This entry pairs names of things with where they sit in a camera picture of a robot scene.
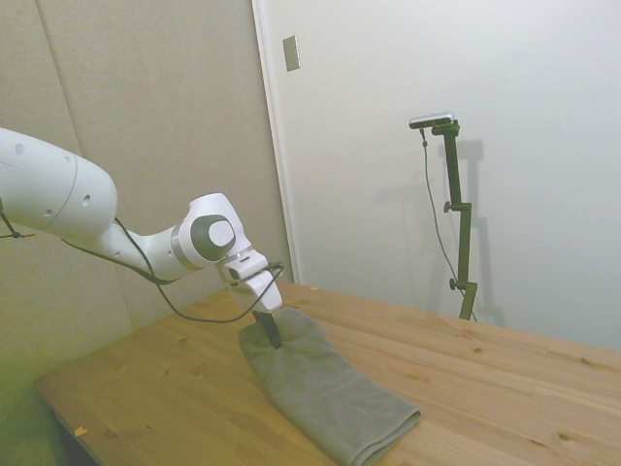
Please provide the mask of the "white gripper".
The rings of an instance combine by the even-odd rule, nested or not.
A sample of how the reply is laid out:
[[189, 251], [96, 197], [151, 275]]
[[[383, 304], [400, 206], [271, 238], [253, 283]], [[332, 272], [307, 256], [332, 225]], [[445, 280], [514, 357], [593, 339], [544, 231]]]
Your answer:
[[244, 311], [252, 309], [275, 350], [281, 348], [282, 339], [271, 313], [282, 306], [282, 298], [274, 276], [268, 271], [228, 286], [234, 302]]

